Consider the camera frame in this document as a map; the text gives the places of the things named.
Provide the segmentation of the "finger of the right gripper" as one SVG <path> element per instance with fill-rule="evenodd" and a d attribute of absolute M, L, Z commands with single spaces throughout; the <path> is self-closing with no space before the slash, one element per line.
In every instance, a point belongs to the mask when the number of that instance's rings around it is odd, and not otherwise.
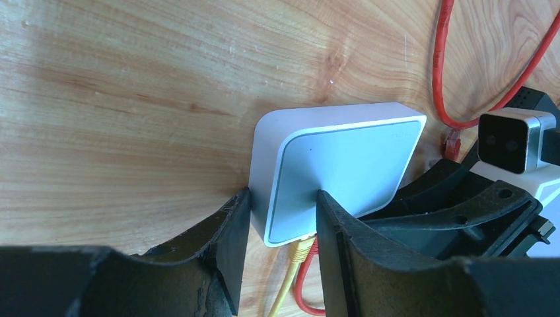
<path fill-rule="evenodd" d="M 554 171 L 513 174 L 441 159 L 361 220 L 432 258 L 545 257 L 542 246 L 555 231 Z"/>

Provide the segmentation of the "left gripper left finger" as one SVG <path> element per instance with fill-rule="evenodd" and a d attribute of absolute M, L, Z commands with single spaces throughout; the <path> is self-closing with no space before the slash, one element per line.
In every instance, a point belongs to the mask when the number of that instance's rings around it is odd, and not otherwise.
<path fill-rule="evenodd" d="M 126 255 L 108 246 L 1 249 L 2 316 L 236 316 L 248 188 L 182 234 Z"/>

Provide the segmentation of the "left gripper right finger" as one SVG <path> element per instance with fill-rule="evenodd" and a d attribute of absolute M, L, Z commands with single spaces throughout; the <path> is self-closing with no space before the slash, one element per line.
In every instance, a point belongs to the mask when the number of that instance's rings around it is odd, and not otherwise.
<path fill-rule="evenodd" d="M 407 249 L 317 194 L 328 316 L 558 316 L 557 258 L 436 260 Z"/>

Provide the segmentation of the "small white router box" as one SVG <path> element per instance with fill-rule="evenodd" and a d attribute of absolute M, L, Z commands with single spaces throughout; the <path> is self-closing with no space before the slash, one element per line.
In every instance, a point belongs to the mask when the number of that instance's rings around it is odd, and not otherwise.
<path fill-rule="evenodd" d="M 254 129 L 252 224 L 282 246 L 316 233 L 316 195 L 354 217 L 392 201 L 427 122 L 398 102 L 275 110 Z"/>

